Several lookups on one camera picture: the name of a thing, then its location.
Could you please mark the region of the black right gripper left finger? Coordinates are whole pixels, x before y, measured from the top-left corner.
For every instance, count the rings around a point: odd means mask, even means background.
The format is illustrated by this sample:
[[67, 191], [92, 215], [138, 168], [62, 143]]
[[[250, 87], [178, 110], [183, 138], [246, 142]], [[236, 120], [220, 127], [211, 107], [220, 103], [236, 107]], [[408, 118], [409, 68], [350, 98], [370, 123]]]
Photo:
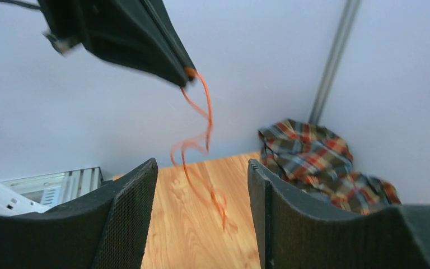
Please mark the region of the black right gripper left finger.
[[46, 212], [0, 216], [0, 268], [140, 268], [157, 175], [150, 158]]

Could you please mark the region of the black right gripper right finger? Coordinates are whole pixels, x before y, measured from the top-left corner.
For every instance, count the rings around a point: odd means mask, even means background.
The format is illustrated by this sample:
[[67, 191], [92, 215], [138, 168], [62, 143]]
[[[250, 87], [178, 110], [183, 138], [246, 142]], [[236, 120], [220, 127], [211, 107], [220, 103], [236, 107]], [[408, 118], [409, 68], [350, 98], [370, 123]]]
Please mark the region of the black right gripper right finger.
[[430, 206], [362, 216], [313, 198], [249, 160], [262, 268], [430, 268]]

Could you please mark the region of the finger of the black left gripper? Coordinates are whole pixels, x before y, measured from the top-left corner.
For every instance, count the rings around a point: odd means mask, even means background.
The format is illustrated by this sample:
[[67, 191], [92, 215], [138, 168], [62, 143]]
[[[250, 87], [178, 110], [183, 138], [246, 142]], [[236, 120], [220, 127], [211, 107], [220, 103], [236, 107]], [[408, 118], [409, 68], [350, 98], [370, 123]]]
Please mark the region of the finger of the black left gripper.
[[189, 78], [195, 78], [196, 69], [176, 30], [162, 0], [142, 0], [145, 10], [159, 29], [171, 51]]
[[137, 69], [180, 87], [189, 82], [142, 0], [39, 1], [53, 48], [83, 47], [103, 61]]

